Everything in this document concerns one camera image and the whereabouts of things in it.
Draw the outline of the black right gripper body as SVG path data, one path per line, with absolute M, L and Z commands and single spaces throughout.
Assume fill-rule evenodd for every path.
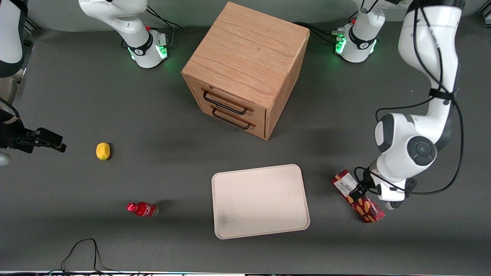
M 2 149 L 11 148 L 18 149 L 25 153 L 32 153 L 35 147 L 35 140 L 28 135 L 29 129 L 26 129 L 20 118 L 7 112 L 0 110 L 0 147 Z

